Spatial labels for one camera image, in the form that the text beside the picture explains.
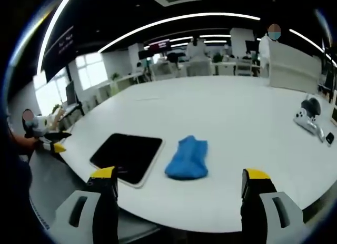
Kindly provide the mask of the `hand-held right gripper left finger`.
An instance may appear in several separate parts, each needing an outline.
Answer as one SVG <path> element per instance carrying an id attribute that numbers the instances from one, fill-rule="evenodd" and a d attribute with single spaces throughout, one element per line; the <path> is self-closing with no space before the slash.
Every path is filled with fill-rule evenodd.
<path id="1" fill-rule="evenodd" d="M 119 243 L 115 166 L 98 169 L 85 190 L 74 191 L 56 210 L 55 243 Z"/>

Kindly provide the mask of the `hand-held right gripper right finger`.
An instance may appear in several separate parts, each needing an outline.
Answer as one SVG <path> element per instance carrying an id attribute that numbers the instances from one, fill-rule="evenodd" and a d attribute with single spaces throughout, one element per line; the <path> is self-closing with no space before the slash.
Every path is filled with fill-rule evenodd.
<path id="1" fill-rule="evenodd" d="M 241 189 L 243 243 L 302 243 L 303 211 L 284 192 L 277 191 L 263 171 L 243 169 Z"/>

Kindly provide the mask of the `person's left hand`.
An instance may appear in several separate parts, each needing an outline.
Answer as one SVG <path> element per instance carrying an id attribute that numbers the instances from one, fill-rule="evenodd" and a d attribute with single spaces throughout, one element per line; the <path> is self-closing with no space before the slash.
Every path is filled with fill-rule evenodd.
<path id="1" fill-rule="evenodd" d="M 34 150 L 37 140 L 35 138 L 25 138 L 22 135 L 11 134 L 13 142 L 18 145 L 19 148 L 25 150 Z"/>

